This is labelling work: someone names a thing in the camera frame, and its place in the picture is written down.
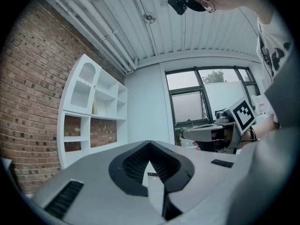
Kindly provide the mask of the green potted plant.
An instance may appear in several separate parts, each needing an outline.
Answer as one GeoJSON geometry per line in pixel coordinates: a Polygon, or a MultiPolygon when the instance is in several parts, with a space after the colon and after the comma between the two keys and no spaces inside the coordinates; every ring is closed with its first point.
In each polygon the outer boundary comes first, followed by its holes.
{"type": "Polygon", "coordinates": [[[181,140],[183,139],[183,132],[184,132],[184,129],[183,128],[176,128],[175,131],[174,131],[174,135],[175,135],[175,144],[177,146],[182,146],[181,144],[181,140]]]}

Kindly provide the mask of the black framed window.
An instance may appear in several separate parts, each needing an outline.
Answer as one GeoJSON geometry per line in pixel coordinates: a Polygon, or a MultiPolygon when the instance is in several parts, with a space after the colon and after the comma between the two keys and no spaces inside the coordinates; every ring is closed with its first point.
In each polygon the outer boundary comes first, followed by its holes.
{"type": "Polygon", "coordinates": [[[212,122],[205,84],[241,81],[251,105],[254,105],[252,96],[261,94],[248,67],[193,67],[166,72],[165,78],[175,128],[190,128],[212,122]]]}

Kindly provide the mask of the glasses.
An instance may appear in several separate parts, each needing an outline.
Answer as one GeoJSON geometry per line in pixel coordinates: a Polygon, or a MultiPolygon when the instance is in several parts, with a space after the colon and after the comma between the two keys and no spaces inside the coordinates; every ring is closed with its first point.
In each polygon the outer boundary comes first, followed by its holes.
{"type": "Polygon", "coordinates": [[[215,4],[211,0],[200,0],[200,4],[209,13],[216,11],[215,4]]]}

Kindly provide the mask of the white board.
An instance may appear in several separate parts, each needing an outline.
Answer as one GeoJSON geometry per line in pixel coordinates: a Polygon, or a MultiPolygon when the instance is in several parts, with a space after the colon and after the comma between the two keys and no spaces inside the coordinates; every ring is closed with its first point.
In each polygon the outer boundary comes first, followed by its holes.
{"type": "Polygon", "coordinates": [[[208,83],[204,86],[208,95],[208,102],[212,113],[212,122],[210,122],[210,124],[215,123],[216,111],[223,109],[226,110],[242,98],[248,102],[248,98],[241,81],[208,83]]]}

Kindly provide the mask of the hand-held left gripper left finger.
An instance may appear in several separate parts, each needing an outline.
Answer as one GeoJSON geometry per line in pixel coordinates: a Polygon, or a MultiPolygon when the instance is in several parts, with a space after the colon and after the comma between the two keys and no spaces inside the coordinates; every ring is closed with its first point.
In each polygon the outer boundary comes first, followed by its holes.
{"type": "Polygon", "coordinates": [[[45,208],[70,182],[83,184],[63,221],[72,225],[162,225],[164,219],[149,198],[128,195],[109,175],[109,164],[140,142],[87,155],[61,170],[41,186],[32,200],[45,208]]]}

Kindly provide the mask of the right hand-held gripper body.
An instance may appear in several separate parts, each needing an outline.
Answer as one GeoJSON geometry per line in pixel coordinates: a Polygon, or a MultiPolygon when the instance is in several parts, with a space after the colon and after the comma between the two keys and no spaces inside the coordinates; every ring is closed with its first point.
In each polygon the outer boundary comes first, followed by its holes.
{"type": "Polygon", "coordinates": [[[255,122],[255,115],[249,102],[243,97],[232,106],[216,112],[216,120],[212,130],[215,151],[235,154],[242,136],[255,122]]]}

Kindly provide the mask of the white shelving cabinet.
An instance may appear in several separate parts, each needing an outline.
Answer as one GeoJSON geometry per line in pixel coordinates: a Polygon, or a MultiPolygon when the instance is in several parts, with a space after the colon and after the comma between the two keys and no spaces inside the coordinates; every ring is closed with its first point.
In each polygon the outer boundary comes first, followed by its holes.
{"type": "Polygon", "coordinates": [[[128,142],[127,97],[127,88],[101,69],[93,100],[97,103],[97,115],[74,113],[59,108],[56,139],[62,169],[86,155],[122,146],[128,142]],[[92,119],[115,121],[116,141],[93,147],[90,135],[92,119]]]}

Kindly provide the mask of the white ceiling pipe bundle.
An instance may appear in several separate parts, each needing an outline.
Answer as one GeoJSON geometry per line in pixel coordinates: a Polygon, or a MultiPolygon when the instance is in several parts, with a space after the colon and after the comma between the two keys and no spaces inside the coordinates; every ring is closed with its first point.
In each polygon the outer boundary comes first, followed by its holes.
{"type": "Polygon", "coordinates": [[[109,59],[125,74],[137,69],[123,44],[95,6],[88,0],[53,0],[93,39],[109,59]]]}

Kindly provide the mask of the person's right forearm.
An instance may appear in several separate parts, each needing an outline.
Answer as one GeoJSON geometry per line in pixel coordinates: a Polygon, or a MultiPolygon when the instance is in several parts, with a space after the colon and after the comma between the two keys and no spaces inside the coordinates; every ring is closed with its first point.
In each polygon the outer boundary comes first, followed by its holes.
{"type": "Polygon", "coordinates": [[[276,115],[269,115],[263,122],[252,125],[241,137],[241,146],[252,143],[255,139],[263,138],[267,133],[278,130],[280,124],[276,115]]]}

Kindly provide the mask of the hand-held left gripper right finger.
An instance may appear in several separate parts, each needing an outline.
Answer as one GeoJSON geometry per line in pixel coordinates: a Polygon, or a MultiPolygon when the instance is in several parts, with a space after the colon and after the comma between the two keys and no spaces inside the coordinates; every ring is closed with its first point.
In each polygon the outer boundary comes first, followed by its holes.
{"type": "Polygon", "coordinates": [[[150,161],[150,203],[164,220],[171,220],[187,213],[215,192],[220,182],[229,175],[237,155],[180,147],[166,142],[155,141],[176,155],[187,158],[194,166],[194,175],[180,191],[167,193],[166,186],[158,176],[158,169],[150,161]]]}

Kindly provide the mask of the white ribbed glass cabinet door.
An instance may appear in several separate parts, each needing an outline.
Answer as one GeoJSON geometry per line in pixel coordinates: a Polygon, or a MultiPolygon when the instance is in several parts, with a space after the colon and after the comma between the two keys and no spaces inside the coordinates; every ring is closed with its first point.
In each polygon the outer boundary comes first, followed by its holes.
{"type": "Polygon", "coordinates": [[[74,64],[63,89],[60,109],[91,115],[101,67],[86,54],[74,64]]]}

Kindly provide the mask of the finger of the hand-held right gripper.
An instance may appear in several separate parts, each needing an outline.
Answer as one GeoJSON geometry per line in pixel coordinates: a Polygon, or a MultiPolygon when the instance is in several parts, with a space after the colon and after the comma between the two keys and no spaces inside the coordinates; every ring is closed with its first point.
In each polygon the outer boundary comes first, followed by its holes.
{"type": "Polygon", "coordinates": [[[223,129],[222,125],[201,125],[183,131],[183,138],[193,141],[213,141],[212,133],[223,129]]]}

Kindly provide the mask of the white printed t-shirt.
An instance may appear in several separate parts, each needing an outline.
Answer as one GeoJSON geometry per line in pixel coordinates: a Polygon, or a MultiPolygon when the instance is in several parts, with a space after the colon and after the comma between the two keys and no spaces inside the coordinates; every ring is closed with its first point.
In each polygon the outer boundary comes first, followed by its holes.
{"type": "Polygon", "coordinates": [[[299,65],[299,51],[295,40],[282,20],[275,12],[269,24],[258,19],[257,56],[262,64],[264,86],[279,89],[278,94],[268,99],[267,114],[272,115],[274,122],[280,123],[280,116],[274,111],[275,99],[283,94],[284,89],[291,87],[299,65]]]}

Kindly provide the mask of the round ceiling fixture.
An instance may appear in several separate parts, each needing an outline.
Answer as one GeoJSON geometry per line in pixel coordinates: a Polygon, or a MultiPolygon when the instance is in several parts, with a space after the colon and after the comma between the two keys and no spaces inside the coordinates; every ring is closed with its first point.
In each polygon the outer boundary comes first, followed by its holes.
{"type": "Polygon", "coordinates": [[[147,24],[153,24],[156,21],[156,15],[153,12],[145,12],[142,17],[147,24]]]}

